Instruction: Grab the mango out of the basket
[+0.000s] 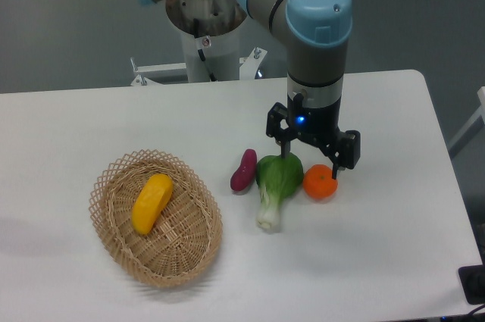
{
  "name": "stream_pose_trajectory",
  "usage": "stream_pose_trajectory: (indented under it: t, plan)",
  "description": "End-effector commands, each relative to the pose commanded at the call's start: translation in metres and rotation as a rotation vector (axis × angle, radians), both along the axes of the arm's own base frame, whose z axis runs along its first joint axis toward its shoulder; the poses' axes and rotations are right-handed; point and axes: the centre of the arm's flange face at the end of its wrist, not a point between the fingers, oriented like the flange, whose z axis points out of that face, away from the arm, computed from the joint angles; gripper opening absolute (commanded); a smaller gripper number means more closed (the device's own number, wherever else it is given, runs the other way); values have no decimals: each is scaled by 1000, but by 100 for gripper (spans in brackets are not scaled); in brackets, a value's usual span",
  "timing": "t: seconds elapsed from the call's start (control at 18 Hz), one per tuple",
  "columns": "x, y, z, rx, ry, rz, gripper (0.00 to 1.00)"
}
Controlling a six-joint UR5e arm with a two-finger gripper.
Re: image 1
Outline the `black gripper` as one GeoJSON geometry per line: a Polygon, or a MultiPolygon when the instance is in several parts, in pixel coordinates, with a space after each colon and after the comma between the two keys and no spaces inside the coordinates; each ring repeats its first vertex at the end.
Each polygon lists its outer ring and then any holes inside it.
{"type": "Polygon", "coordinates": [[[280,155],[288,156],[291,142],[299,139],[319,148],[331,160],[334,180],[340,170],[353,170],[361,156],[361,134],[339,129],[341,98],[323,108],[307,108],[299,101],[302,95],[296,97],[297,106],[288,96],[287,108],[276,102],[267,115],[266,135],[279,145],[280,155]]]}

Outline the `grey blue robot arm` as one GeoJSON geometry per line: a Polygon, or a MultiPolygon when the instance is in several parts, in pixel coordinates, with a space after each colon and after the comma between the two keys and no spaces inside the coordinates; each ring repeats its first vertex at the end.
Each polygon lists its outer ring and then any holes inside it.
{"type": "Polygon", "coordinates": [[[191,82],[238,79],[239,29],[247,19],[258,22],[286,49],[287,103],[269,111],[267,135],[282,155],[295,139],[319,148],[334,173],[357,164],[360,134],[338,126],[352,0],[139,1],[165,4],[191,82]]]}

